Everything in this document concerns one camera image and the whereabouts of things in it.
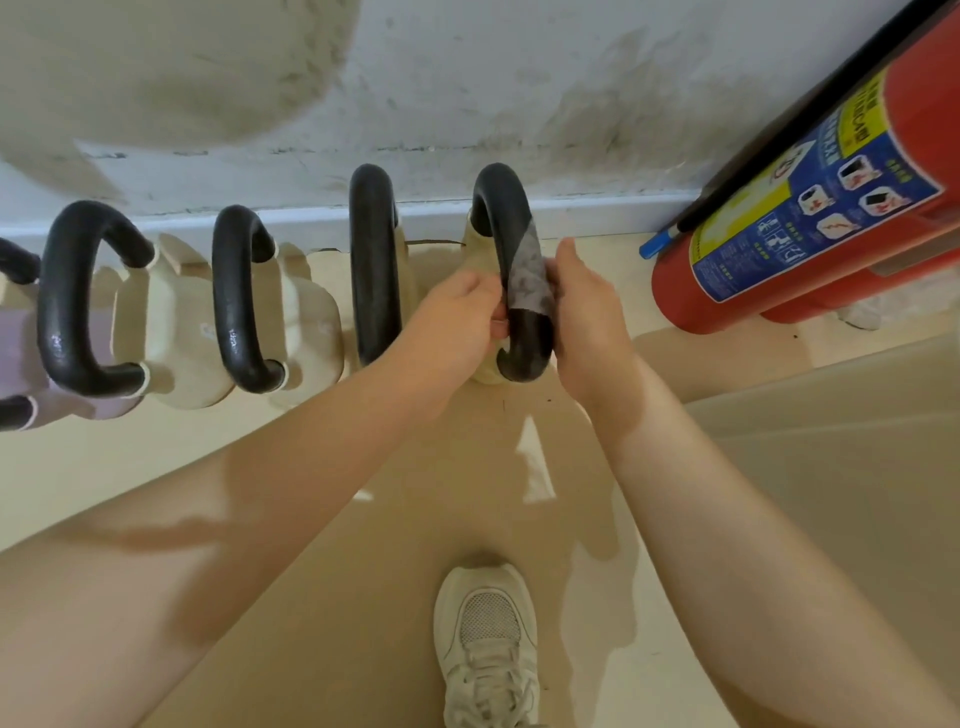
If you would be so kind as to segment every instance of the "shoelace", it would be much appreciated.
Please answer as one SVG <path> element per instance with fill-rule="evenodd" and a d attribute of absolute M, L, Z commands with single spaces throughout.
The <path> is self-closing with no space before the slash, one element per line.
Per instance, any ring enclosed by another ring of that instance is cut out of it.
<path fill-rule="evenodd" d="M 461 728 L 538 728 L 527 722 L 533 707 L 529 684 L 523 685 L 516 648 L 494 644 L 473 649 L 467 655 L 465 683 L 472 685 L 472 699 L 448 705 L 448 725 Z"/>

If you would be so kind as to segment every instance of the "wall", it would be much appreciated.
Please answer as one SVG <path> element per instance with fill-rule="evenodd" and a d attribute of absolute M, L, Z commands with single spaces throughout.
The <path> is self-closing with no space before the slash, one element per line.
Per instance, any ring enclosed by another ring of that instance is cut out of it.
<path fill-rule="evenodd" d="M 960 700 L 957 333 L 689 409 Z"/>
<path fill-rule="evenodd" d="M 532 197 L 698 188 L 905 0 L 10 0 L 0 226 L 401 200 L 482 165 Z"/>

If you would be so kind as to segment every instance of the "gray tape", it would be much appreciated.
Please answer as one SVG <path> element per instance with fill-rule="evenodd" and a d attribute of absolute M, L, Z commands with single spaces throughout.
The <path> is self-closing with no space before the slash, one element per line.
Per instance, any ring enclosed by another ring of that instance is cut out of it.
<path fill-rule="evenodd" d="M 530 221 L 507 277 L 507 308 L 523 308 L 553 318 L 553 291 L 546 279 L 537 226 Z"/>

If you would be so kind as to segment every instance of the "beige floor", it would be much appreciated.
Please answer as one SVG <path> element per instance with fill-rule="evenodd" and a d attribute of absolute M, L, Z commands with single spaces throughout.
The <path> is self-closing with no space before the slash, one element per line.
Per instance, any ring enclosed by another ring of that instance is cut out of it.
<path fill-rule="evenodd" d="M 948 329 L 881 333 L 831 319 L 748 321 L 710 337 L 668 326 L 635 236 L 581 241 L 620 291 L 637 349 L 685 400 L 808 371 Z M 424 284 L 452 246 L 414 248 Z M 352 328 L 348 260 L 311 256 Z M 0 440 L 0 547 L 190 462 L 276 415 L 235 393 L 189 414 L 147 401 L 123 420 Z M 732 726 L 690 652 L 588 422 L 548 370 L 470 384 L 416 434 L 146 722 L 166 726 L 440 726 L 433 597 L 450 567 L 508 559 L 540 621 L 543 719 L 565 726 Z M 215 573 L 205 578 L 216 578 Z"/>

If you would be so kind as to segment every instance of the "white sneaker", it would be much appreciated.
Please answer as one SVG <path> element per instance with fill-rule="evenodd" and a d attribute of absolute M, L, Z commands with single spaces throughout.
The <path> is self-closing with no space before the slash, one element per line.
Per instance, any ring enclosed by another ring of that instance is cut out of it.
<path fill-rule="evenodd" d="M 451 571 L 437 595 L 433 641 L 446 680 L 446 728 L 537 723 L 537 618 L 514 567 Z"/>

